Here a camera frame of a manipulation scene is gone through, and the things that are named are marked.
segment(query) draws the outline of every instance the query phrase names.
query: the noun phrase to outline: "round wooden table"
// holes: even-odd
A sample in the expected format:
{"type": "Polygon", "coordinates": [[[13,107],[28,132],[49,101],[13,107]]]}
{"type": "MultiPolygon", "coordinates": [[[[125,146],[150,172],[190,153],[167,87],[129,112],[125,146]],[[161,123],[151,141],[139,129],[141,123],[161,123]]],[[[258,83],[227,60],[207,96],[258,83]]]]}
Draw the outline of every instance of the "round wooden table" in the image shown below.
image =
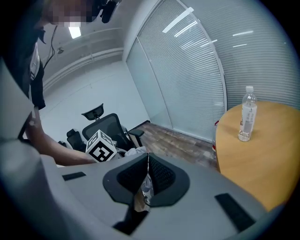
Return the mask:
{"type": "Polygon", "coordinates": [[[258,102],[248,142],[238,139],[240,119],[238,105],[218,123],[220,171],[271,210],[288,200],[300,175],[300,111],[284,104],[258,102]]]}

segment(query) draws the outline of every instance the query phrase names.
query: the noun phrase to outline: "bottle label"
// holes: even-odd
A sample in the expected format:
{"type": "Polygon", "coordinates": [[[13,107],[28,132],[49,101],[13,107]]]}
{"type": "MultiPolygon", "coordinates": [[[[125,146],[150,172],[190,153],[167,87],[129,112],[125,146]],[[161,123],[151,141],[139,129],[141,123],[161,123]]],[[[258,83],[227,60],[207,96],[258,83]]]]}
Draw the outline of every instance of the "bottle label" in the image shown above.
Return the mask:
{"type": "Polygon", "coordinates": [[[255,107],[242,107],[242,119],[240,121],[240,131],[251,133],[254,126],[257,106],[255,107]]]}

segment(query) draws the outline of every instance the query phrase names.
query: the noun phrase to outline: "wooden floor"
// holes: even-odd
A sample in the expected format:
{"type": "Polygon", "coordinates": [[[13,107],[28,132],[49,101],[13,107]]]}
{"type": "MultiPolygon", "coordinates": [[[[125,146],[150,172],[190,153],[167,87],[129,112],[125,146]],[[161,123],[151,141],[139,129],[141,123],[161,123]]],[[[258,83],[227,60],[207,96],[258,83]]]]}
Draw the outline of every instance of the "wooden floor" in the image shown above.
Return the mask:
{"type": "Polygon", "coordinates": [[[181,158],[190,163],[217,169],[211,143],[151,123],[145,123],[138,129],[145,132],[141,141],[148,152],[181,158]]]}

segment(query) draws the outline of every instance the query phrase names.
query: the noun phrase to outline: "plastic bottle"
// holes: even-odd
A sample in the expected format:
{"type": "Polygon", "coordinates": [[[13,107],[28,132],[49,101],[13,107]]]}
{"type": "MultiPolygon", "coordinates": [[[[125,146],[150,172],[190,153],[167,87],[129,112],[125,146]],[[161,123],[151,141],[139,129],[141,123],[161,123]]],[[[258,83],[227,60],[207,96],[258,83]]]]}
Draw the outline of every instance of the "plastic bottle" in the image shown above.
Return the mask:
{"type": "Polygon", "coordinates": [[[243,142],[247,142],[250,140],[255,122],[257,99],[254,96],[253,91],[254,89],[252,86],[247,86],[247,94],[243,98],[242,119],[240,121],[240,132],[238,135],[239,139],[243,142]]]}

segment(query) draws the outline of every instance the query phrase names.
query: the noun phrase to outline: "white cube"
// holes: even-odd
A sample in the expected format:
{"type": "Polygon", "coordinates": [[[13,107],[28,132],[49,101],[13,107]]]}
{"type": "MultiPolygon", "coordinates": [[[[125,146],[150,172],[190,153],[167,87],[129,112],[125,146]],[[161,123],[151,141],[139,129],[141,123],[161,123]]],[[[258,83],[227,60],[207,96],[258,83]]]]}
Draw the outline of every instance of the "white cube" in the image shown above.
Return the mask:
{"type": "Polygon", "coordinates": [[[104,132],[98,130],[89,139],[85,152],[101,163],[111,160],[116,155],[117,150],[112,139],[104,132]]]}

